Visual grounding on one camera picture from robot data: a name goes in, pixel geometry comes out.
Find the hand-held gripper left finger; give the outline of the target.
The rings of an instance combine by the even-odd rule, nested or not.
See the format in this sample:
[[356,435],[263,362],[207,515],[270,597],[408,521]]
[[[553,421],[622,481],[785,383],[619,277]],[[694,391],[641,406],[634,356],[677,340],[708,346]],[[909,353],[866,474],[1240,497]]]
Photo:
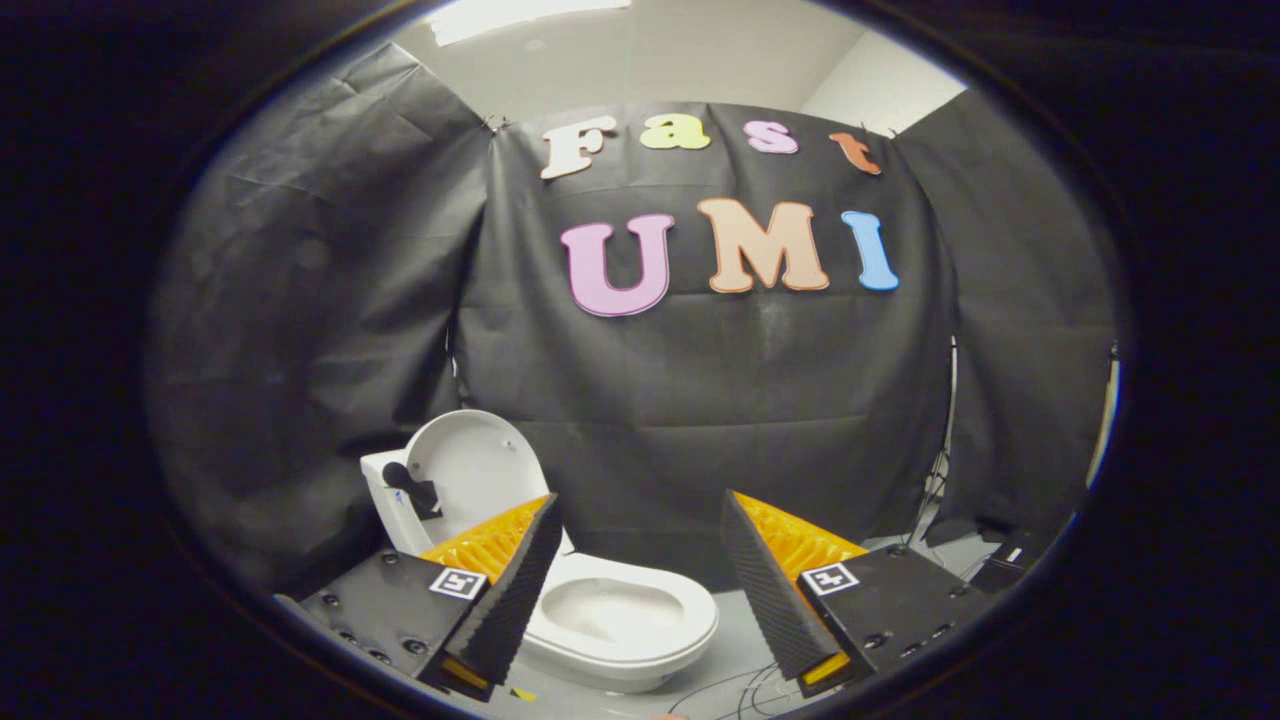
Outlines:
[[383,550],[301,600],[300,620],[384,673],[475,701],[503,685],[559,552],[554,493],[424,553]]

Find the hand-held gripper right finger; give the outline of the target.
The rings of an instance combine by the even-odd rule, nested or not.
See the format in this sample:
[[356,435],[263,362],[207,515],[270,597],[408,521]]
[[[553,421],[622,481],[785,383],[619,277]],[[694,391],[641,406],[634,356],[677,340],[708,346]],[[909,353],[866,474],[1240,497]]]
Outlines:
[[719,533],[780,675],[806,697],[922,657],[993,601],[905,544],[864,550],[733,489]]

